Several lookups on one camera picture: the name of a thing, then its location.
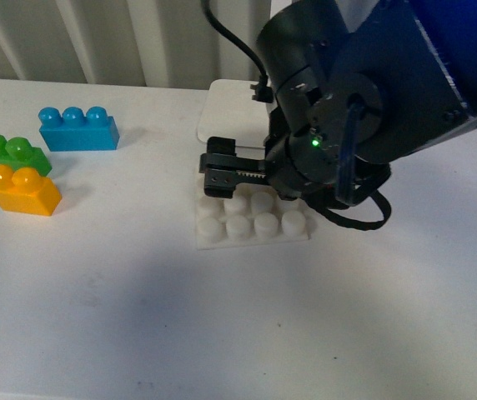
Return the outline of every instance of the lego brick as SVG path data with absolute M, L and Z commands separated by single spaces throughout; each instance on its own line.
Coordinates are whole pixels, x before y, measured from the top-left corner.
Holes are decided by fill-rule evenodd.
M 61 201 L 61 193 L 49 177 L 24 167 L 14 172 L 0 164 L 0 207 L 5 211 L 50 216 Z
M 207 197 L 203 175 L 196 187 L 198 249 L 234 248 L 309 239 L 301 200 L 281 200 L 271 187 L 241 183 L 233 198 Z
M 63 115 L 56 108 L 43 108 L 38 114 L 40 134 L 52 152 L 116 150 L 120 135 L 113 117 L 102 107 L 69 107 Z
M 40 175 L 46 177 L 52 165 L 40 147 L 32 147 L 24 137 L 5 139 L 0 135 L 0 164 L 10 166 L 14 171 L 20 168 L 35 168 Z

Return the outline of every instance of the black strap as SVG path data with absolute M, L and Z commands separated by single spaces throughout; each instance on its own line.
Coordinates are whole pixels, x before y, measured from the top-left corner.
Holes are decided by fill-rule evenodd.
M 380 192 L 377 190 L 369 195 L 369 197 L 374 200 L 374 203 L 378 206 L 379 210 L 383 214 L 383 219 L 380 221 L 366 222 L 358 221 L 356 219 L 351 219 L 343 217 L 342 215 L 337 214 L 336 212 L 331 211 L 326 207 L 326 199 L 320 199 L 318 195 L 304 197 L 305 202 L 309 207 L 311 207 L 317 213 L 320 213 L 326 217 L 332 223 L 335 223 L 343 228 L 357 229 L 359 231 L 375 231 L 383 227 L 387 221 L 389 221 L 390 215 L 392 214 L 392 207 L 390 206 L 389 200 L 387 200 Z

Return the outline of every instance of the white curtain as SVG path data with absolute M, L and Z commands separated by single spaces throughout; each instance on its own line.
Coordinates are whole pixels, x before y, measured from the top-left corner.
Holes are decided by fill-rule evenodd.
M 249 45 L 291 0 L 213 0 Z M 375 0 L 340 0 L 350 28 Z M 199 0 L 0 0 L 0 78 L 161 88 L 255 79 L 252 63 L 205 21 Z

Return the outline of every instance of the black cable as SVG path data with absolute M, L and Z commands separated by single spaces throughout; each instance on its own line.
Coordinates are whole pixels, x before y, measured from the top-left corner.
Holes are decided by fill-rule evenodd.
M 228 39 L 232 44 L 234 44 L 240 50 L 242 50 L 244 54 L 250 57 L 252 61 L 255 63 L 255 65 L 257 66 L 257 68 L 259 69 L 259 72 L 261 73 L 261 79 L 263 81 L 266 80 L 266 82 L 268 82 L 269 76 L 266 73 L 266 69 L 264 68 L 263 62 L 257 56 L 257 54 L 255 54 L 254 51 L 251 48 L 249 48 L 246 43 L 244 43 L 242 40 L 236 37 L 232 32 L 230 32 L 224 25 L 222 25 L 222 23 L 220 23 L 218 19 L 216 19 L 216 17 L 211 12 L 210 0 L 201 0 L 201 3 L 202 3 L 203 14 L 207 18 L 208 23 L 210 23 L 211 26 L 218 33 L 220 33 L 222 36 Z

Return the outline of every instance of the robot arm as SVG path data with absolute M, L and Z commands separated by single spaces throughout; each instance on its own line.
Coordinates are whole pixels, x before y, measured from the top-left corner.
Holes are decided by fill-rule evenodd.
M 301 0 L 274 16 L 257 41 L 277 107 L 264 160 L 212 138 L 201 158 L 208 195 L 238 183 L 302 198 L 329 220 L 383 226 L 378 188 L 389 163 L 477 128 L 477 2 L 382 0 L 349 33 L 335 0 Z M 372 198 L 378 222 L 333 213 Z

